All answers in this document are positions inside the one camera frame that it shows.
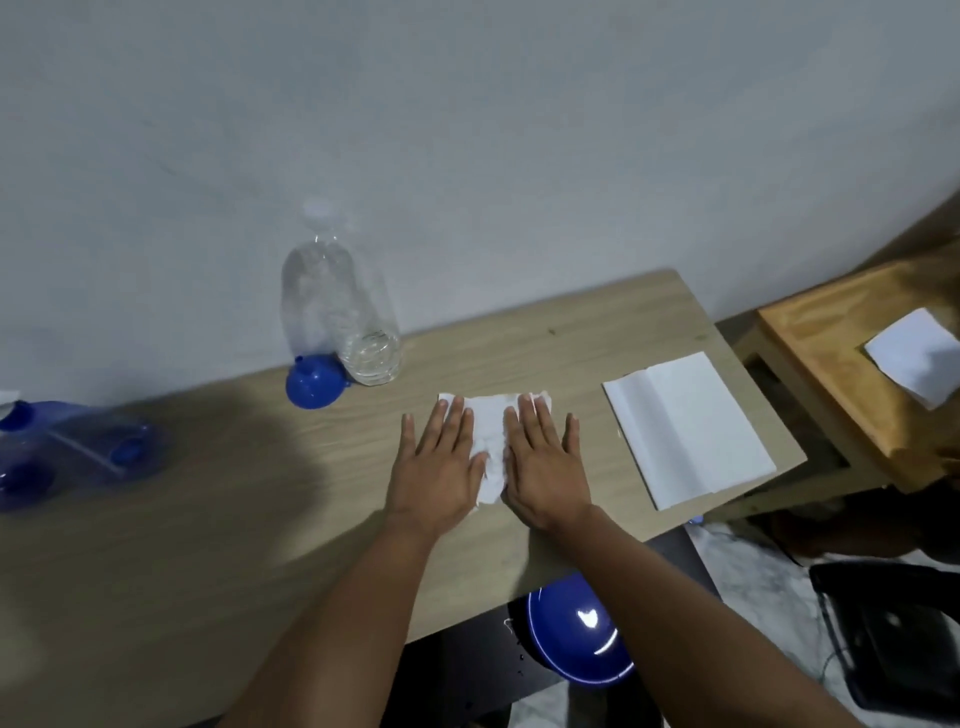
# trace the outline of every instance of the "floor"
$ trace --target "floor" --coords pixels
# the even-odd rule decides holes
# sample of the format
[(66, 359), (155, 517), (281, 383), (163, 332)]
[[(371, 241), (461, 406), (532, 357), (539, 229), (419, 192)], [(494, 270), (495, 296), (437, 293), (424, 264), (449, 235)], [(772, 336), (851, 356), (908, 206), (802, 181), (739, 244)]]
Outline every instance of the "floor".
[[(930, 728), (924, 720), (857, 708), (843, 681), (806, 569), (778, 550), (734, 535), (722, 523), (688, 526), (724, 602), (759, 629), (807, 675), (821, 682), (869, 728)], [(903, 561), (943, 569), (917, 552)], [(561, 683), (516, 703), (511, 728), (595, 728), (603, 701)]]

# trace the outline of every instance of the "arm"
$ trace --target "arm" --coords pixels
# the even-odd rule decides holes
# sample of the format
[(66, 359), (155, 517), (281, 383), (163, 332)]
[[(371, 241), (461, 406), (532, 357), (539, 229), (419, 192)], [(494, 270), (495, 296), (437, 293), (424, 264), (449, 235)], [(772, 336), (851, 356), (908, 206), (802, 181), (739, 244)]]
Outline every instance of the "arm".
[(507, 499), (551, 535), (623, 635), (671, 725), (859, 723), (763, 635), (590, 504), (577, 420), (561, 441), (545, 402), (506, 412)]
[(379, 725), (427, 558), (476, 503), (486, 464), (469, 457), (463, 399), (444, 424), (445, 413), (439, 400), (419, 445), (404, 415), (379, 535), (280, 639), (221, 728)]

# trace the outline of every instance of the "blue bowl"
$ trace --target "blue bowl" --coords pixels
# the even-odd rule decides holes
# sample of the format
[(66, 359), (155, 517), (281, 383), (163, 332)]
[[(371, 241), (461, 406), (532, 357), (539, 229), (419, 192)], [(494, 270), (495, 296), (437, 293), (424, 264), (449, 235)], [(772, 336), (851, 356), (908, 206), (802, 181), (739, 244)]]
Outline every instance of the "blue bowl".
[(634, 670), (610, 615), (579, 573), (529, 593), (527, 621), (543, 660), (571, 683), (606, 688)]

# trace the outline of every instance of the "left hand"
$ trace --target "left hand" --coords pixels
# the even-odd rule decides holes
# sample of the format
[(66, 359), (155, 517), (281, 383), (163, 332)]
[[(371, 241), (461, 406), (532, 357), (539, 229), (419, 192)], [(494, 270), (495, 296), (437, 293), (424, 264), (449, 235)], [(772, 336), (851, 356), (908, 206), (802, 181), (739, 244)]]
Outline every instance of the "left hand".
[(420, 444), (414, 439), (413, 415), (404, 415), (400, 447), (387, 489), (387, 517), (408, 522), (436, 540), (462, 521), (476, 505), (487, 454), (470, 458), (473, 411), (464, 398), (450, 405), (437, 400)]

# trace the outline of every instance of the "wooden table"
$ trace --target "wooden table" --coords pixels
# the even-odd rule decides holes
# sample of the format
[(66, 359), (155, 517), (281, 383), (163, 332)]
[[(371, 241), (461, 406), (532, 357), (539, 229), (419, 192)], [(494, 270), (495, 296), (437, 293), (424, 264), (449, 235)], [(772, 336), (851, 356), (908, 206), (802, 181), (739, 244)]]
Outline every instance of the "wooden table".
[(751, 494), (709, 517), (740, 518), (891, 484), (912, 493), (960, 474), (960, 395), (928, 411), (863, 351), (921, 307), (960, 335), (960, 241), (761, 308), (737, 353), (745, 363), (763, 360), (849, 466)]
[[(298, 410), (275, 369), (153, 402), (170, 467), (126, 493), (65, 496), (0, 521), (4, 725), (175, 728), (232, 701), (309, 597), (369, 542), (400, 414), (439, 392), (548, 390), (581, 419), (594, 500), (649, 539), (749, 488), (654, 509), (601, 382), (706, 352), (780, 471), (804, 456), (673, 272), (413, 336), (399, 379)], [(567, 566), (503, 504), (430, 559), (408, 639)]]

